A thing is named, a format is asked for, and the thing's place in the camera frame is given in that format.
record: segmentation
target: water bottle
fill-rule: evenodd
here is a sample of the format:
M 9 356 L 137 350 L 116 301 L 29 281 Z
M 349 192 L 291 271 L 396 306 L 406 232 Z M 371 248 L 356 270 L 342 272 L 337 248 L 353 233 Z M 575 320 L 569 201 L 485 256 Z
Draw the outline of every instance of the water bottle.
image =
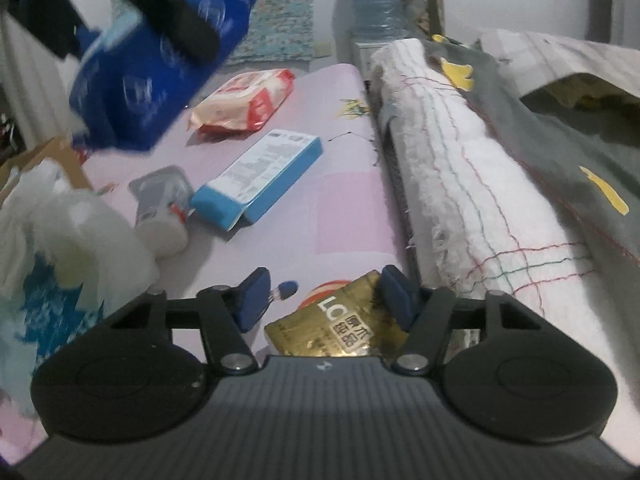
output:
M 353 0 L 358 41 L 398 40 L 406 35 L 401 0 Z

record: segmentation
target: white plastic bag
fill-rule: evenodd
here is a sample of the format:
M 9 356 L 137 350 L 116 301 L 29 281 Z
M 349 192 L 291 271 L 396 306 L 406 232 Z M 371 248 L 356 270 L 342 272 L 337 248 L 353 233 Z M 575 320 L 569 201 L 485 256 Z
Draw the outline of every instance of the white plastic bag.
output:
M 158 277 L 126 220 L 57 163 L 23 174 L 0 208 L 0 389 L 32 410 L 36 366 Z

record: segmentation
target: yellow patch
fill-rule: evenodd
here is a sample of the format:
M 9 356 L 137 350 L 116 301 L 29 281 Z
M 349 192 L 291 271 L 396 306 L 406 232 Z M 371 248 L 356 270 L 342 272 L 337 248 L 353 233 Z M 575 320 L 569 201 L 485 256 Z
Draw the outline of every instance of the yellow patch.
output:
M 474 80 L 471 78 L 474 68 L 471 65 L 456 65 L 444 58 L 440 59 L 440 65 L 444 75 L 449 78 L 456 87 L 469 92 L 474 88 Z
M 580 166 L 582 172 L 591 180 L 596 186 L 598 186 L 601 192 L 607 197 L 607 200 L 611 202 L 611 205 L 616 208 L 616 211 L 621 215 L 626 215 L 629 213 L 629 206 L 626 204 L 624 200 L 620 198 L 620 195 L 616 193 L 616 190 L 613 189 L 607 182 L 602 180 L 599 176 L 593 173 L 591 170 L 587 170 Z
M 340 99 L 340 101 L 344 103 L 344 106 L 342 110 L 340 110 L 340 113 L 338 113 L 338 117 L 356 119 L 369 115 L 369 107 L 360 99 Z

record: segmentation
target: pink wrapped package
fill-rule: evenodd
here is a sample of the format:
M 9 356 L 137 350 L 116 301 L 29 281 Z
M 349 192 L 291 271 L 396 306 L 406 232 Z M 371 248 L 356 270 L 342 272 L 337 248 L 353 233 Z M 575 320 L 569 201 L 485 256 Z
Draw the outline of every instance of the pink wrapped package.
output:
M 293 91 L 290 70 L 262 70 L 237 75 L 196 106 L 190 127 L 211 134 L 257 132 Z

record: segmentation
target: pink bed sheet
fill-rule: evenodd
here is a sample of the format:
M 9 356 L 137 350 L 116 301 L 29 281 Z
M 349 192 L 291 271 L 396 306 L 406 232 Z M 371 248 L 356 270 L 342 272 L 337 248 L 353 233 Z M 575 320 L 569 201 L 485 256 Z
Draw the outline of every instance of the pink bed sheet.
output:
M 274 288 L 297 282 L 297 293 L 274 301 L 246 335 L 262 358 L 268 353 L 266 324 L 372 269 L 404 267 L 406 242 L 397 224 L 396 202 L 377 149 L 364 86 L 353 66 L 335 65 L 298 79 L 293 94 L 252 136 L 195 144 L 188 115 L 186 110 L 148 155 L 96 153 L 85 163 L 95 189 L 115 184 L 104 199 L 131 225 L 137 203 L 127 186 L 158 168 L 182 167 L 197 188 L 274 128 L 319 136 L 324 153 L 253 226 L 224 234 L 191 216 L 187 249 L 159 262 L 159 286 L 170 298 L 192 298 L 211 285 L 237 285 L 256 267 L 270 270 Z M 174 341 L 204 358 L 198 333 L 174 331 Z M 12 462 L 44 437 L 42 427 L 20 419 L 8 400 L 0 406 L 0 428 L 0 453 L 4 449 Z

